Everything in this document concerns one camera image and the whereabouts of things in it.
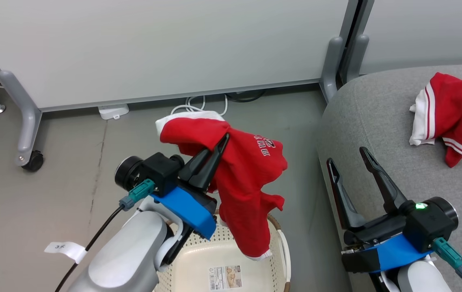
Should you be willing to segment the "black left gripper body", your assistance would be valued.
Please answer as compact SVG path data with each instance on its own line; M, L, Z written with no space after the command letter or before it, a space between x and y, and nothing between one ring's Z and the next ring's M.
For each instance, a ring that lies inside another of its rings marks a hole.
M180 189L190 194L190 196L193 197L201 206L205 208L217 207L217 200L207 195L204 190L193 187L189 183L182 180L177 180L177 185L180 187Z

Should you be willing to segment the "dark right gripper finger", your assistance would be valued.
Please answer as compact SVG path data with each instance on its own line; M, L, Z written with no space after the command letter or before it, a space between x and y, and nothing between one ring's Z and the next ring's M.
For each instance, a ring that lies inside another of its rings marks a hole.
M327 159L327 170L341 228L344 230L361 229L366 220L357 212L343 185L343 176L331 158Z
M376 184L381 192L385 212L387 214L398 214L401 204L405 203L408 199L370 153L368 148L362 146L359 148L359 152L366 169L374 176Z

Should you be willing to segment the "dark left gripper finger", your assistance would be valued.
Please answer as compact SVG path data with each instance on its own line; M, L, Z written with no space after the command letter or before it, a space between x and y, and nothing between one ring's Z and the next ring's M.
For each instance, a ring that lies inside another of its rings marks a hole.
M226 133L216 144L210 157L204 160L205 164L200 168L197 174L192 176L192 186L201 190L207 190L216 174L220 159L223 157L223 153L229 142L229 138L229 133Z
M212 165L212 152L204 148L179 171L179 179L188 184L209 184Z

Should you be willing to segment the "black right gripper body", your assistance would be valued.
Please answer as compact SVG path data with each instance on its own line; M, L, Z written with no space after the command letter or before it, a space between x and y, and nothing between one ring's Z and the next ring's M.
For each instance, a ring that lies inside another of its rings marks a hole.
M409 242L402 235L406 217L385 214L359 230L344 230L341 261L350 273L379 273L409 264Z

